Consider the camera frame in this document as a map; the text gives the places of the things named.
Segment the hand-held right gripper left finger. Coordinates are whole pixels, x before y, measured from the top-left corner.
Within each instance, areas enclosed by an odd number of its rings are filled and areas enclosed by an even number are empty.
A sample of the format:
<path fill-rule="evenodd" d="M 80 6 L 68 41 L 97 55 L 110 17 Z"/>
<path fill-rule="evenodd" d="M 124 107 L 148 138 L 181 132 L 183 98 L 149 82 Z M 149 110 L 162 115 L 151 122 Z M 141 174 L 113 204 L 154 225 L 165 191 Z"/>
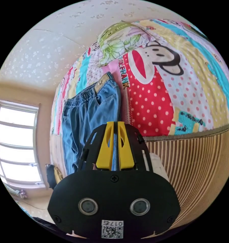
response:
<path fill-rule="evenodd" d="M 101 170 L 111 170 L 114 148 L 114 122 L 107 122 L 101 142 L 96 167 Z"/>

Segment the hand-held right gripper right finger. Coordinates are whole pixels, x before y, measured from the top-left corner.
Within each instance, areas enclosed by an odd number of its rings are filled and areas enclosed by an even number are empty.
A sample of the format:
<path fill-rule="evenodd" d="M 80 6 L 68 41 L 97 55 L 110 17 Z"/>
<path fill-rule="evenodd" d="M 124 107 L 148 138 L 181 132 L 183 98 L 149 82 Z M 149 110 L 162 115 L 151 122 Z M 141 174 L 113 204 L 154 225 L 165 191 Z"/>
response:
<path fill-rule="evenodd" d="M 129 138 L 126 131 L 125 123 L 120 121 L 117 124 L 118 128 L 118 154 L 119 154 L 119 169 L 127 170 L 134 168 L 134 159 L 130 148 Z"/>

